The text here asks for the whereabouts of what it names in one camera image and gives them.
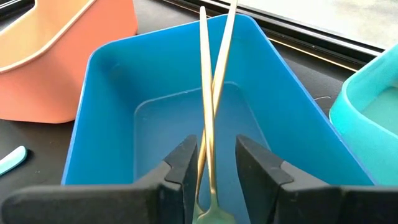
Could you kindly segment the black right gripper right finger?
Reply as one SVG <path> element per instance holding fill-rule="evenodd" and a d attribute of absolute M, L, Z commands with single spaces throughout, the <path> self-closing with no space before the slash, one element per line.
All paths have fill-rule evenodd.
<path fill-rule="evenodd" d="M 330 185 L 242 134 L 235 154 L 251 223 L 397 223 L 397 187 Z"/>

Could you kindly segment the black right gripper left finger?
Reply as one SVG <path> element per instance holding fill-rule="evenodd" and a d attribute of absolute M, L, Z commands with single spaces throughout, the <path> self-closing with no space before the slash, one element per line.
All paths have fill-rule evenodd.
<path fill-rule="evenodd" d="M 4 223 L 191 223 L 197 184 L 197 137 L 188 135 L 133 184 L 36 185 L 1 204 Z"/>

